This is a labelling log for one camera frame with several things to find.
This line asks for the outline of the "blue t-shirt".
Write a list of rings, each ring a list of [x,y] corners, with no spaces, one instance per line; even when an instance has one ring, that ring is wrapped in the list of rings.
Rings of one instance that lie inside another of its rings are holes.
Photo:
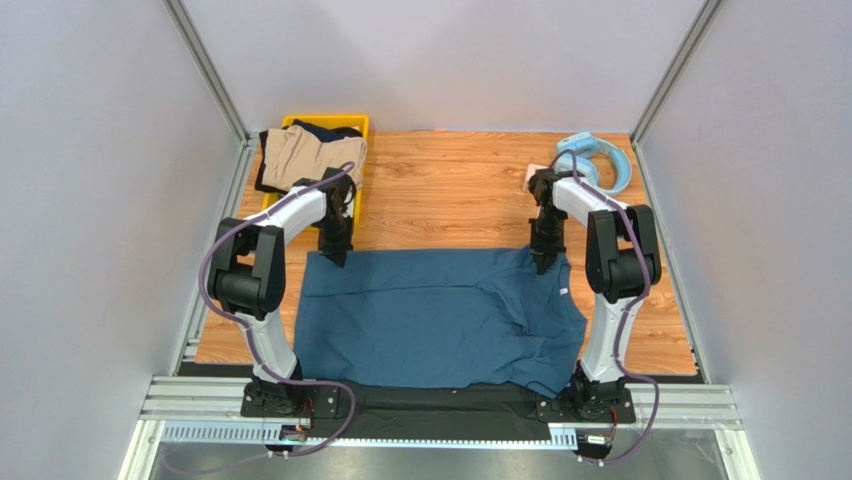
[[[294,352],[305,376],[365,386],[512,383],[554,397],[587,321],[570,264],[539,273],[525,248],[377,250],[306,263]]]

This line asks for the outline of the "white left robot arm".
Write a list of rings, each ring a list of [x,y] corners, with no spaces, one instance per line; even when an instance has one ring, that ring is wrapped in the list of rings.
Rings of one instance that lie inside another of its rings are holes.
[[[311,396],[320,387],[303,379],[281,323],[286,247],[303,230],[315,227],[318,254],[344,267],[353,249],[353,167],[351,162],[329,167],[319,180],[298,180],[281,200],[258,214],[222,219],[203,257],[201,297],[212,312],[238,325],[252,357],[241,407],[245,417],[289,417],[311,410]]]

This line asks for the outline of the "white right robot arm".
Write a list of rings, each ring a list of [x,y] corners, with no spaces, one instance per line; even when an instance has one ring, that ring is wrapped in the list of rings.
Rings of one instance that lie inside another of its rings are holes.
[[[544,274],[564,253],[567,218],[586,229],[585,275],[595,294],[592,332],[557,401],[578,419],[607,420],[627,400],[622,358],[638,310],[662,274],[654,212],[551,168],[534,171],[527,188],[538,207],[530,221],[530,251],[538,273]]]

